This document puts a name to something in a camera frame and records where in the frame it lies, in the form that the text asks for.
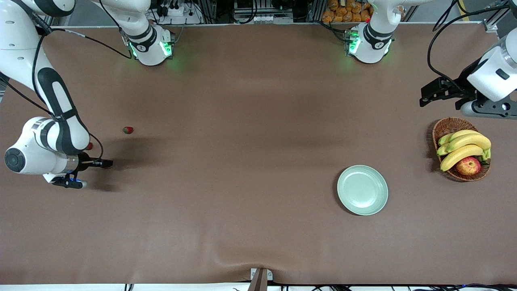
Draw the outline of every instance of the plate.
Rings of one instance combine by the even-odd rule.
[[[372,167],[356,165],[346,168],[338,179],[341,203],[359,215],[379,212],[388,201],[388,185]]]

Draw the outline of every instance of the strawberry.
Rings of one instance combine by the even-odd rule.
[[[132,133],[133,133],[134,128],[133,128],[133,127],[131,127],[131,126],[126,126],[126,127],[124,127],[122,130],[123,130],[123,132],[124,132],[125,134],[130,135],[130,134],[132,134]]]

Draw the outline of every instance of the red apple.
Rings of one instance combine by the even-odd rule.
[[[465,176],[473,176],[481,170],[481,164],[478,159],[473,156],[468,156],[456,164],[458,173]]]

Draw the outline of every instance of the wicker basket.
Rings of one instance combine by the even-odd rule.
[[[464,129],[471,129],[478,131],[477,128],[475,128],[472,123],[466,121],[465,119],[457,118],[457,117],[447,117],[440,121],[438,121],[433,128],[433,141],[434,141],[434,148],[438,150],[438,140],[447,134],[455,133],[460,130]],[[440,163],[444,159],[444,156],[439,156],[438,159]],[[471,181],[478,181],[483,179],[486,174],[490,171],[490,165],[481,165],[481,170],[479,173],[473,175],[473,176],[465,176],[458,171],[456,171],[456,167],[452,167],[450,170],[447,171],[452,177],[454,177],[457,180],[464,181],[464,182],[471,182]]]

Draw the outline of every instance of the black cable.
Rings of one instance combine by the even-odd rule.
[[[38,96],[38,98],[43,103],[45,103],[45,101],[43,101],[43,98],[41,97],[41,94],[39,94],[38,87],[36,87],[36,64],[38,63],[38,54],[39,54],[39,50],[41,49],[41,44],[43,43],[43,39],[44,38],[45,38],[45,35],[42,35],[39,38],[38,46],[36,47],[36,53],[34,54],[33,67],[32,67],[32,82],[33,82],[34,92],[36,92],[36,96]]]
[[[232,11],[234,11],[235,9],[232,9],[232,6],[231,6],[231,3],[233,3],[234,0],[228,0],[228,18],[234,22],[234,23],[238,23],[238,24],[246,24],[246,23],[250,23],[252,20],[255,19],[255,17],[257,16],[257,13],[259,11],[259,4],[257,2],[257,0],[253,0],[254,3],[255,3],[255,13],[253,12],[253,5],[251,6],[251,15],[250,15],[250,18],[248,20],[246,20],[245,22],[240,22],[238,20],[236,20],[233,15],[232,15]]]
[[[114,49],[114,48],[112,48],[112,47],[108,46],[107,44],[105,44],[105,43],[103,43],[103,42],[101,42],[101,41],[99,41],[99,40],[96,40],[96,39],[94,39],[94,38],[92,38],[92,37],[89,37],[89,36],[87,36],[87,35],[80,34],[80,33],[74,32],[74,31],[70,31],[70,30],[64,30],[64,29],[62,29],[62,28],[54,28],[54,30],[53,30],[53,31],[63,31],[63,32],[67,32],[67,33],[71,33],[71,34],[74,34],[74,35],[78,35],[78,36],[84,37],[84,38],[86,38],[86,39],[89,39],[89,40],[91,40],[91,41],[94,41],[94,42],[96,42],[96,43],[98,43],[98,44],[102,45],[102,46],[105,46],[105,47],[109,48],[110,50],[112,50],[112,51],[114,51],[114,52],[118,53],[119,55],[121,55],[121,56],[125,57],[126,59],[132,59],[132,54],[131,54],[131,52],[129,52],[129,56],[127,56],[127,55],[125,55],[125,54],[123,54],[123,53],[119,52],[118,50],[116,50],[116,49]]]
[[[91,137],[93,137],[93,138],[97,141],[97,143],[99,144],[99,146],[100,146],[100,155],[99,155],[99,157],[98,157],[98,158],[96,158],[96,159],[95,159],[95,161],[98,161],[98,160],[100,160],[100,159],[102,158],[102,155],[104,154],[104,147],[102,146],[102,142],[100,142],[100,140],[99,140],[96,136],[94,136],[94,135],[93,135],[93,134],[91,134],[91,133],[88,133],[88,134],[90,134],[90,136],[91,136]],[[131,289],[133,289],[132,285],[133,285],[133,284],[130,284],[130,288],[129,288],[129,290],[128,290],[128,291],[131,291]]]
[[[194,8],[195,8],[196,10],[199,10],[199,12],[201,12],[201,14],[202,14],[204,17],[208,18],[208,19],[210,20],[210,23],[213,23],[213,20],[216,20],[216,21],[217,21],[217,18],[213,18],[213,17],[210,17],[210,16],[206,15],[206,14],[205,14],[205,12],[201,9],[201,6],[198,6],[198,5],[194,4]]]
[[[156,19],[155,11],[151,9],[151,12],[153,13],[153,18],[155,19],[155,23],[158,24],[158,19]]]
[[[442,33],[444,31],[444,29],[446,29],[449,25],[451,25],[452,23],[454,23],[454,22],[456,22],[456,21],[458,21],[458,20],[460,20],[460,19],[462,19],[464,17],[478,15],[478,14],[482,14],[482,13],[490,12],[490,11],[497,11],[497,10],[501,10],[501,9],[507,9],[507,8],[510,8],[510,6],[503,5],[503,6],[499,6],[499,7],[493,7],[493,8],[488,8],[488,9],[481,9],[481,10],[478,10],[478,11],[466,13],[465,15],[462,15],[462,16],[458,16],[458,17],[454,18],[453,20],[447,22],[447,24],[445,24],[444,26],[442,26],[440,28],[440,30],[438,30],[438,32],[434,35],[433,39],[431,40],[431,43],[429,43],[429,47],[427,49],[427,66],[429,66],[429,69],[431,69],[431,71],[435,72],[436,74],[440,75],[441,77],[443,77],[444,79],[449,81],[456,88],[458,88],[463,94],[465,94],[465,96],[468,96],[467,92],[465,90],[463,90],[463,88],[458,86],[458,84],[456,84],[456,82],[454,82],[451,78],[449,78],[444,73],[442,73],[439,70],[437,70],[436,68],[434,68],[433,65],[431,64],[431,49],[433,48],[434,41],[438,38],[440,33]]]
[[[444,23],[447,21],[447,18],[449,17],[449,14],[452,10],[452,8],[458,3],[458,0],[452,0],[449,7],[445,10],[445,12],[440,16],[438,21],[436,21],[436,24],[434,24],[433,32],[437,31]]]
[[[345,43],[350,43],[350,42],[351,42],[351,41],[349,41],[349,40],[346,40],[346,39],[344,39],[344,38],[340,37],[340,36],[337,34],[337,33],[345,33],[345,30],[339,30],[339,29],[337,29],[337,28],[333,28],[333,27],[332,27],[332,25],[330,24],[330,22],[328,23],[328,25],[327,25],[327,24],[325,24],[325,23],[323,23],[323,22],[321,22],[321,21],[319,21],[319,20],[313,20],[313,21],[311,21],[311,22],[318,23],[319,25],[323,26],[324,28],[326,28],[326,29],[328,29],[328,30],[332,31],[332,33],[334,34],[334,36],[335,36],[337,39],[339,39],[340,41],[345,42]]]
[[[6,83],[9,88],[11,88],[13,91],[15,91],[16,93],[18,93],[18,95],[22,96],[23,99],[29,101],[30,103],[32,103],[34,106],[38,107],[39,109],[45,111],[47,114],[49,115],[52,115],[52,112],[50,112],[49,110],[45,109],[43,106],[37,104],[36,102],[32,101],[29,97],[25,96],[22,92],[18,91],[18,89],[16,89],[13,85],[11,85],[9,82],[7,82],[6,80],[0,78],[4,83]]]
[[[122,31],[122,27],[120,27],[120,25],[118,25],[118,22],[113,18],[113,16],[111,16],[111,14],[106,10],[106,8],[104,7],[104,4],[102,4],[102,0],[99,0],[99,3],[100,3],[100,6],[102,7],[102,10],[104,10],[104,12],[106,12],[106,14],[111,18],[111,20],[113,20],[113,22],[115,22],[115,24],[117,25],[118,27],[118,31],[121,32]]]
[[[339,36],[338,33],[334,30],[334,28],[332,28],[332,24],[330,24],[330,22],[328,23],[328,26],[330,26],[330,30],[332,30],[332,33],[334,34],[334,36],[337,39],[339,39],[342,42],[346,42],[346,40],[344,38],[342,38],[341,36]]]

